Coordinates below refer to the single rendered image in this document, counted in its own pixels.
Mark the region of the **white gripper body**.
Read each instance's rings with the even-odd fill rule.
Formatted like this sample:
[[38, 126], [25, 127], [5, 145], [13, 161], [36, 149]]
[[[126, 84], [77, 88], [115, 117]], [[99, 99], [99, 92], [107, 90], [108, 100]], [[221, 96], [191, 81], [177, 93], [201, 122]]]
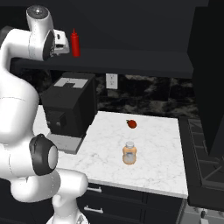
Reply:
[[54, 47], [54, 53], [56, 55], [70, 53], [69, 44], [67, 42], [65, 44], [56, 43]]

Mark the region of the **red ketchup bottle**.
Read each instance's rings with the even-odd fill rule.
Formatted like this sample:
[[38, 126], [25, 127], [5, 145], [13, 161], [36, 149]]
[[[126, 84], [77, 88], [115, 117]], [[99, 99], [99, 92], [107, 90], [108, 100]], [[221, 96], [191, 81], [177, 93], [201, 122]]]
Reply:
[[75, 58], [81, 56], [81, 49], [80, 49], [80, 42], [79, 42], [79, 35], [76, 31], [73, 31], [70, 35], [71, 46], [72, 46], [72, 53]]

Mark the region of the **orange condiment bottle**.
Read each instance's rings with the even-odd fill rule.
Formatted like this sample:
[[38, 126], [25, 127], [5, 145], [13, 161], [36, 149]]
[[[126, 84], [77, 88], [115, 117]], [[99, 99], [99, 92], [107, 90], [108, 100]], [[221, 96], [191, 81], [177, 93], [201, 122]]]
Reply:
[[122, 161], [126, 165], [133, 165], [137, 160], [137, 148], [134, 143], [128, 141], [122, 149]]

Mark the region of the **black base cabinet door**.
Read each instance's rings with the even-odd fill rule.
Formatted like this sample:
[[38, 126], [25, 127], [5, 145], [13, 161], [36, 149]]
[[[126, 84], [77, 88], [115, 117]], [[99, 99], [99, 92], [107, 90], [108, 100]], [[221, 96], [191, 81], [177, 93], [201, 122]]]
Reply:
[[178, 224], [182, 202], [181, 198], [149, 193], [144, 224]]

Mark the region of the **black coffee machine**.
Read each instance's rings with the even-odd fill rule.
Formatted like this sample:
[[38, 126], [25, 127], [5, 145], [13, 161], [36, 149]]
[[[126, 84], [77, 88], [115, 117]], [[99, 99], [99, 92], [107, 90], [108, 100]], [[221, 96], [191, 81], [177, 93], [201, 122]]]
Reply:
[[95, 75], [65, 72], [41, 96], [52, 140], [60, 151], [76, 154], [97, 114]]

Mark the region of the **black drawer front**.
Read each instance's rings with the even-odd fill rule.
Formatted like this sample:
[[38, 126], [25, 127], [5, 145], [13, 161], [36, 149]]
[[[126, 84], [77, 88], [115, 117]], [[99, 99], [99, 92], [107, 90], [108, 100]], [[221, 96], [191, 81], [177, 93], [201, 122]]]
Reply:
[[[132, 202], [85, 194], [77, 203], [90, 224], [144, 224], [144, 210]], [[102, 208], [103, 213], [85, 211], [85, 206]]]
[[114, 196], [114, 197], [118, 197], [121, 199], [133, 200], [136, 202], [144, 201], [144, 193], [143, 192], [120, 188], [120, 187], [108, 186], [108, 185], [93, 184], [93, 183], [89, 183], [88, 187], [92, 187], [92, 188], [100, 187], [102, 189], [102, 193], [91, 192], [91, 191], [87, 190], [89, 193], [99, 193], [100, 195]]

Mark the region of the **black stove hob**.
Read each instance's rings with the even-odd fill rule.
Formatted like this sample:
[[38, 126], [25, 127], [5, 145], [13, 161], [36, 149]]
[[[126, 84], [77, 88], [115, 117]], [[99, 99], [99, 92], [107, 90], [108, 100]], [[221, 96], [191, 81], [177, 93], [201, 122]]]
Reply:
[[210, 157], [200, 119], [178, 118], [188, 204], [224, 212], [224, 161]]

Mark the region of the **white wall outlet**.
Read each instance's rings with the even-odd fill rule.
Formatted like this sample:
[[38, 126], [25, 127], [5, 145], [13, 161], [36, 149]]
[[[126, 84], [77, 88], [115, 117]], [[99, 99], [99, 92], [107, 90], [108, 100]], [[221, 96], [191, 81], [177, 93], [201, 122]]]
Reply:
[[116, 73], [106, 74], [106, 89], [118, 89], [118, 75]]

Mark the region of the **black open wall cabinet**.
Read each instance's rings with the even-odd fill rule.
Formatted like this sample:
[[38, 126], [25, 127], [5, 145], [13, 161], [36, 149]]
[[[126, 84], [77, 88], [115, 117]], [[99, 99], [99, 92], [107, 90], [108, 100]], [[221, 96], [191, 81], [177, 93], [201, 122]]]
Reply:
[[21, 0], [43, 4], [54, 27], [77, 31], [80, 57], [46, 62], [21, 59], [21, 67], [191, 78], [187, 54], [194, 12], [209, 0]]

